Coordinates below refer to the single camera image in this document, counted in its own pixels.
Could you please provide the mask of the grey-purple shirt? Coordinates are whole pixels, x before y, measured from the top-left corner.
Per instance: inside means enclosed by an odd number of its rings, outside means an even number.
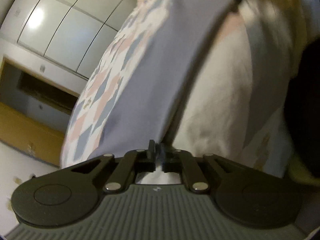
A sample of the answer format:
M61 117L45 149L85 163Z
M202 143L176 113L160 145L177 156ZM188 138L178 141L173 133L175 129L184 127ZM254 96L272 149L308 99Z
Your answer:
M122 157L145 149L149 140L169 143L181 106L232 0L167 0L166 19L109 114L97 157Z

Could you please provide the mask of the checkered teddy bear quilt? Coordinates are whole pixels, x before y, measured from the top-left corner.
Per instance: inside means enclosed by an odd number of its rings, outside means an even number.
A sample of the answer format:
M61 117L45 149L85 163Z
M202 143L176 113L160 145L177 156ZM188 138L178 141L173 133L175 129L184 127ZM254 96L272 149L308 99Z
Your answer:
M137 0L73 109L62 168L92 159L104 124L166 19L167 0ZM281 177L290 156L280 130L289 79L306 40L306 0L232 4L184 98L169 144L213 153Z

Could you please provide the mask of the wooden cabinet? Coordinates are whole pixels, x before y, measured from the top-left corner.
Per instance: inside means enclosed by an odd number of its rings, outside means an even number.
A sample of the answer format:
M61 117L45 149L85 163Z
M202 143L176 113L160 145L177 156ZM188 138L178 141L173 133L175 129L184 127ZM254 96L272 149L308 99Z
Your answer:
M1 60L1 141L59 166L60 153L78 93Z

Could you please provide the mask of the white wardrobe doors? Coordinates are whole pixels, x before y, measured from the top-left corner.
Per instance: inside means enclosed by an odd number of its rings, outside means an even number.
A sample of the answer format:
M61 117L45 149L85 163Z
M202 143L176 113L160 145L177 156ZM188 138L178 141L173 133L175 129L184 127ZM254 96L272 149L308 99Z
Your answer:
M15 0L1 37L88 78L137 0Z

